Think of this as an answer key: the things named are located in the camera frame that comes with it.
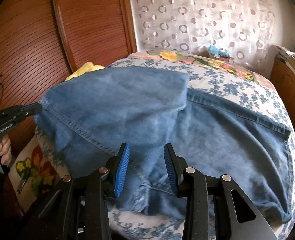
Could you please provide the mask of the person left hand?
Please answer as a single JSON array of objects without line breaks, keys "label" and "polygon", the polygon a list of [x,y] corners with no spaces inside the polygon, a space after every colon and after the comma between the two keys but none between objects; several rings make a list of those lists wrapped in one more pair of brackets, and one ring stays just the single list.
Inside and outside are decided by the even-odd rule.
[{"label": "person left hand", "polygon": [[11,163],[11,140],[8,135],[4,135],[0,142],[0,157],[2,165],[8,166]]}]

